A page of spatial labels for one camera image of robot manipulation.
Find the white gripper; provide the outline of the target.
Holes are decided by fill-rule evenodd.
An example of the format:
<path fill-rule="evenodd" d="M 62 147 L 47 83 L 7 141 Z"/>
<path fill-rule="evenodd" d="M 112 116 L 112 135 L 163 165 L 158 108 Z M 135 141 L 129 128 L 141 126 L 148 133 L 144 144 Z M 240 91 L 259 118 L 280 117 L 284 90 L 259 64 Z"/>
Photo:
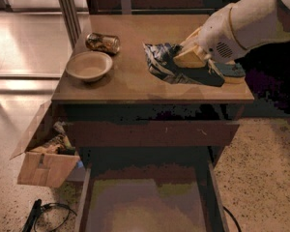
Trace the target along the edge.
<path fill-rule="evenodd" d="M 173 58 L 174 63 L 180 68 L 203 68 L 208 59 L 216 62 L 227 63 L 243 57 L 247 49 L 239 44 L 232 26 L 231 3 L 213 13 L 206 22 L 195 29 L 180 46 L 187 45 L 197 37 L 197 44 Z"/>

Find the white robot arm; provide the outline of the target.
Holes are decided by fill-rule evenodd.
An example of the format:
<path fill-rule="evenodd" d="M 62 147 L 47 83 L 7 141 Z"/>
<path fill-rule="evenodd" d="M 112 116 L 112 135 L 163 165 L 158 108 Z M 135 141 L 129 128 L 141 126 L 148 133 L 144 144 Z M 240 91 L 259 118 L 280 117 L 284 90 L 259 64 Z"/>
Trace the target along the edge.
<path fill-rule="evenodd" d="M 290 42 L 290 0 L 240 0 L 213 13 L 182 43 L 181 68 L 228 63 L 264 44 Z"/>

